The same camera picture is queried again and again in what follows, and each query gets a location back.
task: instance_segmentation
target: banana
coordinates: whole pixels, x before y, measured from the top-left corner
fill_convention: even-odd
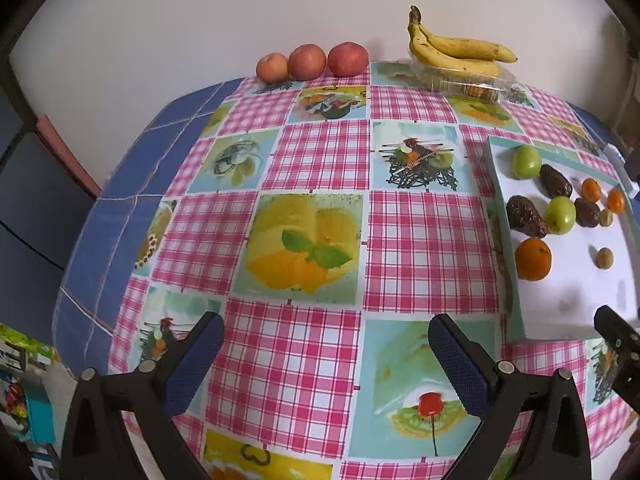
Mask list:
[[[417,23],[409,23],[408,30],[409,36],[411,37],[411,40],[409,41],[409,49],[415,54],[415,57],[424,64],[437,68],[459,70],[460,72],[491,77],[500,74],[500,67],[494,62],[481,61],[477,59],[457,59],[436,50],[429,44],[427,38],[420,30],[420,25]]]
[[[443,38],[431,34],[421,23],[422,16],[418,7],[411,6],[411,10],[410,16],[417,20],[420,31],[424,34],[429,44],[443,54],[457,58],[502,61],[504,63],[513,63],[518,60],[510,49],[499,43],[484,40],[466,40],[464,38]]]

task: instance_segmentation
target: tablecloth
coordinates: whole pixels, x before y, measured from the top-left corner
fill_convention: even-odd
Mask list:
[[[610,390],[611,350],[505,341],[490,135],[617,178],[561,99],[521,84],[496,104],[446,98],[399,63],[273,87],[237,79],[171,102],[82,230],[54,316],[63,362],[133,370],[219,312],[225,344],[174,418],[207,470],[440,478],[478,423],[428,346],[428,320],[447,312],[523,372],[571,370],[598,455],[629,416]],[[394,166],[409,138],[443,150],[427,170]],[[417,409],[427,392],[444,402],[433,429]]]

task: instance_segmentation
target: cherry stem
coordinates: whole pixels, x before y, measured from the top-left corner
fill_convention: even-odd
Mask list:
[[[436,447],[436,425],[434,422],[434,416],[431,415],[431,437],[433,439],[433,453],[435,456],[438,456],[438,448]]]

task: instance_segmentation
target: clear plastic container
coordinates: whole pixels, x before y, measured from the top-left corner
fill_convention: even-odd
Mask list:
[[[462,70],[449,70],[425,65],[412,52],[409,67],[421,87],[429,92],[446,96],[476,97],[489,103],[496,102],[501,94],[509,92],[516,78],[502,65],[496,77],[469,74]]]

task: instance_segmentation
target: screw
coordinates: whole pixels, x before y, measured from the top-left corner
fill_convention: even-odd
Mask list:
[[[80,378],[83,381],[90,381],[94,377],[95,377],[95,370],[93,368],[87,368],[82,372],[82,374],[80,374]]]
[[[142,361],[140,366],[138,366],[138,370],[140,370],[143,374],[148,374],[149,372],[153,372],[156,369],[156,362],[152,359],[147,359],[146,361]]]
[[[516,367],[508,361],[500,361],[498,363],[498,370],[500,370],[503,374],[513,374],[515,369]]]
[[[558,370],[558,375],[562,377],[565,381],[568,381],[572,377],[571,370],[568,370],[567,368],[560,368]]]

